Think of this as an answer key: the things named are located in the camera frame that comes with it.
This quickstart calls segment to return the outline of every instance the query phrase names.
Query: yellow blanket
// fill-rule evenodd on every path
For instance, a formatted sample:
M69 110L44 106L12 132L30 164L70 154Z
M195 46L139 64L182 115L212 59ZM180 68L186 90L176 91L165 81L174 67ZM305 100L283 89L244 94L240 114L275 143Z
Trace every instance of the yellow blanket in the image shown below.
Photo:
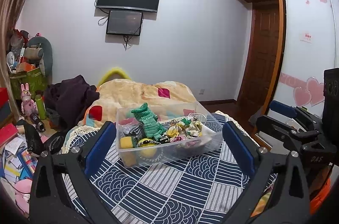
M126 79L115 79L104 83L97 91L100 92L100 98L87 109L84 120L78 125L101 127L105 121L116 121L119 108L135 108L145 102L149 106L164 106L196 101L186 85L172 81L148 85ZM101 109L93 108L94 106L102 107L100 121L98 120Z

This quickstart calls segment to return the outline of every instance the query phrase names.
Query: wooden floor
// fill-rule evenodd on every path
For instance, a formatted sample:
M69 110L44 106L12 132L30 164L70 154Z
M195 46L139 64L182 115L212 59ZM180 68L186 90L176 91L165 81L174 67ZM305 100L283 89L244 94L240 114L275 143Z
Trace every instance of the wooden floor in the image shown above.
M204 106L209 112L222 111L225 114L228 114L230 117L235 119L247 133L251 133L254 127L249 123L250 115L247 114L244 110L240 109L234 103L228 104L218 104L218 105L205 105Z

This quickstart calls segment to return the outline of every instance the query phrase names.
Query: baseboard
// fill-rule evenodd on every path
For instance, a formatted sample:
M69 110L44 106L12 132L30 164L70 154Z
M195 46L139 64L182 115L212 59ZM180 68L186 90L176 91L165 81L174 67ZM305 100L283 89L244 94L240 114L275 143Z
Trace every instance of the baseboard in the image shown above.
M201 101L199 103L202 105L220 105L220 104L231 104L235 102L236 102L235 99L227 99L227 100Z

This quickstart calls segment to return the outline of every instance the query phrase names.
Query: metal screw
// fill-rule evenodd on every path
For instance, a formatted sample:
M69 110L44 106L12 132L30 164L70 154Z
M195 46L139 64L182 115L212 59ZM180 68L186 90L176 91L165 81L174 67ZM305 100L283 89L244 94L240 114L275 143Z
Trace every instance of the metal screw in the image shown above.
M258 150L259 150L259 152L262 153L262 154L265 154L265 153L268 152L267 148L265 148L265 147L259 147Z
M296 151L291 151L291 155L293 157L298 157L299 156L299 153L297 153Z
M72 153L78 153L80 151L79 147L72 147L71 152Z
M48 155L48 151L43 151L43 152L40 154L41 157L46 157L47 155Z

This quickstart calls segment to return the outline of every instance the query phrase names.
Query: red book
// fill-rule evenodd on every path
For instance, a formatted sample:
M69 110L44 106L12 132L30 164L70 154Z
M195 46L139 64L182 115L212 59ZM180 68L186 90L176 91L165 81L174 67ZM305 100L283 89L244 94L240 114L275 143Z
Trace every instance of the red book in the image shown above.
M17 128L13 124L8 124L0 129L0 146L7 143L18 133Z
M7 88L0 87L0 108L8 101Z

